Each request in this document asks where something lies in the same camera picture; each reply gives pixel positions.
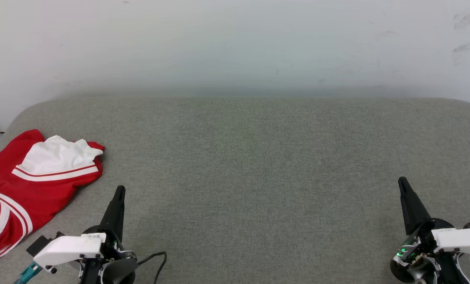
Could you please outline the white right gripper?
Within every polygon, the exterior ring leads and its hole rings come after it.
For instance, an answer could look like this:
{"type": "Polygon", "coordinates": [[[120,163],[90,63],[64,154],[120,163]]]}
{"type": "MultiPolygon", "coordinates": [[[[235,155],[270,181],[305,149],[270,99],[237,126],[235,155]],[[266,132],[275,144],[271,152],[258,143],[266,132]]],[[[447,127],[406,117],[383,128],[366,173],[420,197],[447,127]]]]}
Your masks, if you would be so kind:
{"type": "Polygon", "coordinates": [[[390,261],[392,275],[402,283],[470,283],[460,264],[470,256],[470,222],[456,229],[431,218],[407,178],[398,185],[407,238],[390,261]]]}

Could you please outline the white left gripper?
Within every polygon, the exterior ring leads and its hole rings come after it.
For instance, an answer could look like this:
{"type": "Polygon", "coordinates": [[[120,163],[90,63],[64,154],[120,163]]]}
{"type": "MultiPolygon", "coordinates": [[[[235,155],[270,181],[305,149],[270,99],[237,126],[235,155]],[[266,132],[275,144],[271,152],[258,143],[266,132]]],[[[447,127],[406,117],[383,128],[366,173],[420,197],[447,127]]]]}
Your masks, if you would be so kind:
{"type": "Polygon", "coordinates": [[[80,236],[57,232],[53,239],[39,237],[33,243],[33,272],[56,273],[58,265],[69,263],[79,273],[134,273],[135,253],[121,243],[125,193],[126,188],[118,186],[100,225],[80,236]]]}

